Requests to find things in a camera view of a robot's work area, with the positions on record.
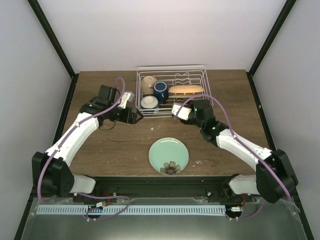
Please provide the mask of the dark blue mug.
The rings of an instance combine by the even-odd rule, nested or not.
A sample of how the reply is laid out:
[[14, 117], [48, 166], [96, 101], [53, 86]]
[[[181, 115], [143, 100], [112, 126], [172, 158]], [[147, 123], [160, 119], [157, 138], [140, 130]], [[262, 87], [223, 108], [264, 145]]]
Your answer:
[[156, 97], [159, 104], [166, 104], [169, 98], [168, 85], [163, 81], [158, 81], [153, 86], [153, 95]]

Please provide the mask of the green plate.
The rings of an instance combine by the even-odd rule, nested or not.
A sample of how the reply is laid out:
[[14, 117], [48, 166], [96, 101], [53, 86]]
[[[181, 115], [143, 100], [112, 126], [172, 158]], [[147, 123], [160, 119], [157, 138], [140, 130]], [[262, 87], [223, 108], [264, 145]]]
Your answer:
[[189, 151], [178, 139], [164, 137], [156, 140], [148, 152], [150, 165], [166, 176], [179, 174], [189, 162]]

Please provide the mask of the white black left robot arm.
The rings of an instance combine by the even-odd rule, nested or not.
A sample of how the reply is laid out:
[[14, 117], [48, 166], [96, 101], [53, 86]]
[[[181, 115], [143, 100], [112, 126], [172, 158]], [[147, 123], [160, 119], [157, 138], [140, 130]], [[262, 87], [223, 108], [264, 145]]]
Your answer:
[[117, 93], [119, 89], [102, 85], [98, 95], [80, 108], [64, 135], [45, 152], [33, 155], [32, 177], [39, 199], [43, 198], [42, 193], [54, 197], [82, 193], [91, 202], [101, 198], [102, 189], [96, 185], [96, 180], [85, 175], [74, 175], [70, 166], [81, 146], [105, 120], [136, 124], [143, 118], [137, 108], [127, 105], [134, 99], [134, 93], [122, 91], [116, 98]]

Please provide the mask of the large cream ceramic bowl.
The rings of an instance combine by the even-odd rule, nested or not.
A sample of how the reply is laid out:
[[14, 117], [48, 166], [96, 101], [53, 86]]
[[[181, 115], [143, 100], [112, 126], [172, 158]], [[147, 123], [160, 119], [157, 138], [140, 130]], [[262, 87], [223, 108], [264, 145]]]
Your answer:
[[158, 82], [157, 78], [151, 75], [145, 76], [141, 80], [140, 89], [142, 93], [152, 95], [154, 93], [154, 85]]

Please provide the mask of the yellow woven round plate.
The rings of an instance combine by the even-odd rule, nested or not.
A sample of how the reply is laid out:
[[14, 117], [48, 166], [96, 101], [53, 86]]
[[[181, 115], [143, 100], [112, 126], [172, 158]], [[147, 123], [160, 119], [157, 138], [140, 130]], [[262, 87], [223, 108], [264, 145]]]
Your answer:
[[188, 99], [199, 94], [200, 93], [173, 93], [173, 94], [170, 94], [168, 97], [170, 99]]

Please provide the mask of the teal cup white interior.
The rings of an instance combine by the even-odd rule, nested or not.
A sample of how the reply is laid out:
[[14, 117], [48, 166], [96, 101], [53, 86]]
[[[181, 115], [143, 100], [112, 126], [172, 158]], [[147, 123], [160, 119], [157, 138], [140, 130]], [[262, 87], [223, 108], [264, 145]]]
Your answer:
[[143, 109], [157, 109], [159, 107], [159, 101], [155, 96], [147, 95], [142, 98], [140, 105]]

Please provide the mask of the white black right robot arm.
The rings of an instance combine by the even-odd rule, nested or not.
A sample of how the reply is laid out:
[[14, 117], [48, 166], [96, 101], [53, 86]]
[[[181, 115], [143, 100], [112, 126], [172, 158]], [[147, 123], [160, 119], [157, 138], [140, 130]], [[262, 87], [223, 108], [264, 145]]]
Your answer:
[[235, 133], [229, 125], [216, 119], [207, 99], [185, 106], [175, 103], [171, 112], [183, 124], [198, 127], [205, 141], [232, 153], [254, 170], [254, 175], [234, 176], [222, 188], [225, 200], [232, 202], [240, 194], [259, 195], [272, 204], [281, 198], [290, 198], [299, 181], [283, 150], [259, 146]]

